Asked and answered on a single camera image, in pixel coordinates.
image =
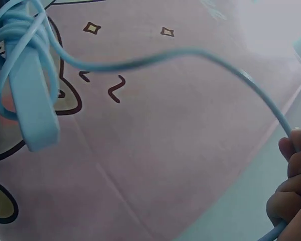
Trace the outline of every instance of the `hand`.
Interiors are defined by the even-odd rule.
[[[269,198],[266,212],[274,226],[283,220],[288,223],[278,241],[301,241],[301,130],[292,131],[290,138],[282,138],[279,149],[288,161],[288,179]]]

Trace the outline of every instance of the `cartoon character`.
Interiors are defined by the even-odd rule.
[[[61,37],[55,23],[49,19],[58,42],[62,45]],[[3,45],[0,45],[0,53],[5,54]],[[57,115],[75,114],[80,111],[82,102],[75,88],[67,81],[64,74],[64,61],[51,49],[51,55],[59,70],[60,91],[59,98],[54,105]],[[13,99],[6,83],[3,90],[3,105],[14,110]],[[12,155],[25,145],[17,122],[7,120],[0,116],[0,160]],[[9,223],[18,216],[18,206],[12,195],[0,185],[0,223]]]

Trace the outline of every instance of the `cartoon print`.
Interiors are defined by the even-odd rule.
[[[19,213],[18,205],[12,195],[0,185],[0,223],[13,222]]]
[[[54,22],[49,19],[54,30],[55,36],[62,45],[61,37]],[[54,105],[57,115],[75,114],[82,108],[82,102],[79,94],[70,82],[64,78],[64,61],[58,54],[51,49],[51,55],[55,61],[56,68],[59,69],[60,93],[56,104]],[[13,99],[10,94],[9,85],[6,83],[3,90],[3,105],[14,111]],[[25,145],[22,139],[20,128],[17,122],[7,120],[0,116],[0,160],[7,158]]]
[[[118,76],[121,80],[121,82],[111,88],[109,88],[108,90],[108,95],[110,96],[110,98],[112,98],[116,103],[120,103],[120,100],[113,94],[113,92],[117,89],[122,88],[125,84],[126,84],[126,80],[124,79],[124,77],[122,77],[121,75]]]
[[[88,22],[85,28],[83,29],[84,32],[92,33],[94,35],[97,35],[98,30],[101,29],[101,26],[96,25],[92,22]]]
[[[162,35],[166,35],[166,36],[175,37],[175,36],[174,36],[174,30],[173,30],[173,29],[167,29],[167,28],[165,28],[165,27],[162,27],[161,34],[162,34]]]
[[[78,75],[80,78],[82,78],[82,80],[84,80],[87,83],[90,83],[90,79],[86,76],[86,74],[89,74],[90,71],[86,71],[86,70],[82,70],[79,71]]]

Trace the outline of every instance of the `pink surface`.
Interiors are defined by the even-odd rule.
[[[247,49],[241,4],[216,1],[208,8],[222,13],[216,19],[207,3],[182,0],[59,5],[48,14],[81,60],[202,47],[250,73],[283,107],[301,66],[292,52]],[[88,22],[101,27],[96,34],[83,31]],[[0,183],[20,206],[19,218],[0,226],[3,240],[170,240],[237,178],[274,120],[236,77],[192,57],[125,73],[79,71],[65,64],[61,74],[60,144],[0,162]],[[122,79],[111,92],[118,103],[108,90]],[[15,135],[7,147],[21,141]]]

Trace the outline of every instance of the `black outline drawing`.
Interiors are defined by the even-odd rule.
[[[59,99],[63,99],[63,98],[65,98],[65,97],[66,97],[66,93],[63,92],[62,90],[59,90],[58,98],[59,98]]]
[[[90,30],[90,26],[93,26],[95,27],[96,29],[94,31]],[[87,25],[84,27],[83,31],[84,32],[87,32],[87,33],[92,33],[94,35],[97,35],[98,34],[98,31],[101,29],[101,26],[100,25],[96,25],[92,22],[88,22]]]
[[[85,3],[94,3],[94,2],[103,2],[103,1],[106,1],[106,0],[90,0],[90,1],[78,1],[78,2],[71,2],[71,3],[53,3],[53,4],[50,4],[50,5],[67,5],[67,4],[85,4]]]
[[[109,88],[108,94],[116,103],[120,103],[120,100],[113,94],[113,92],[119,88],[122,88],[126,84],[126,80],[121,75],[118,76],[121,79],[121,83]]]
[[[90,79],[88,79],[88,77],[85,74],[89,74],[90,71],[86,71],[86,70],[82,70],[79,71],[78,75],[80,76],[80,78],[82,78],[85,82],[90,83]]]
[[[18,217],[18,214],[19,214],[18,204],[17,204],[16,200],[14,199],[14,197],[9,193],[9,191],[6,190],[5,187],[3,187],[1,184],[0,184],[0,191],[3,192],[4,195],[7,196],[7,198],[10,200],[10,202],[12,203],[12,205],[14,207],[13,214],[10,217],[0,218],[0,223],[2,223],[2,224],[11,223],[11,222],[15,221],[16,218]]]
[[[62,40],[61,40],[61,35],[59,33],[59,30],[56,26],[56,24],[54,23],[54,21],[48,17],[50,24],[52,25],[52,27],[54,28],[54,30],[56,31],[56,35],[57,35],[57,39],[59,44],[62,45]],[[68,109],[68,110],[57,110],[56,114],[57,115],[70,115],[70,114],[75,114],[77,112],[79,112],[82,108],[82,101],[81,98],[78,94],[78,92],[75,90],[75,88],[71,85],[71,83],[65,79],[64,77],[64,67],[65,67],[65,62],[63,59],[60,59],[60,71],[59,71],[59,78],[68,86],[68,88],[73,92],[74,96],[76,97],[77,100],[77,106],[75,108],[72,109]]]
[[[166,35],[166,36],[170,36],[170,37],[175,37],[175,35],[174,35],[174,29],[167,29],[167,28],[165,28],[165,27],[162,27],[161,35]]]

